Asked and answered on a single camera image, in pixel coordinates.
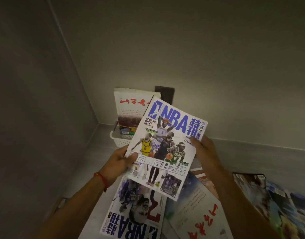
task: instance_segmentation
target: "nba logo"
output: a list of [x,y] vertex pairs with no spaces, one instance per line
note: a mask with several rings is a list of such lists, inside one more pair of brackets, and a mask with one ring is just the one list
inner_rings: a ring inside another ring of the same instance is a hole
[[160,101],[155,101],[152,108],[150,109],[148,116],[151,117],[152,119],[156,119],[156,116],[158,115],[161,106],[162,103]]

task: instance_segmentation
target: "plastic basket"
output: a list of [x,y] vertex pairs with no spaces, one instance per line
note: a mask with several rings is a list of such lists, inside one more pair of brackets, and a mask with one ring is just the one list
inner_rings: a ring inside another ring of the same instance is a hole
[[126,135],[126,134],[120,134],[120,131],[118,129],[118,121],[115,123],[114,130],[112,130],[109,134],[110,138],[114,140],[117,147],[121,148],[125,145],[128,145],[131,143],[133,135]]

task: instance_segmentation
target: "person's right hand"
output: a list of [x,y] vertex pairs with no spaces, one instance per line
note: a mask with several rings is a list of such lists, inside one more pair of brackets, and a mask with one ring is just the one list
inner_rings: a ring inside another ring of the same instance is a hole
[[222,164],[216,153],[213,141],[204,135],[201,142],[194,137],[190,137],[191,144],[195,147],[197,159],[202,165],[203,171],[208,175],[215,169],[222,168]]

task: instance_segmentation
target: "barcode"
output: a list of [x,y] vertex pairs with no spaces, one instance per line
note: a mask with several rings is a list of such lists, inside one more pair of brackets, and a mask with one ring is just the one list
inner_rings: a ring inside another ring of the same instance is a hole
[[286,197],[285,192],[277,188],[275,188],[275,193],[279,194],[280,196]]
[[134,170],[133,176],[137,177],[137,175],[138,175],[138,171],[137,171],[137,170]]

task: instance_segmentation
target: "red string bracelet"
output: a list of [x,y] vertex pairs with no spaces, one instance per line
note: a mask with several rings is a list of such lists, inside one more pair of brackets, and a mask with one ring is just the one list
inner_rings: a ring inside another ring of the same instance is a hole
[[95,176],[98,176],[99,178],[101,178],[102,179],[102,181],[103,181],[103,183],[104,183],[104,192],[106,192],[107,191],[107,180],[101,175],[101,174],[99,174],[99,173],[94,173],[94,177]]

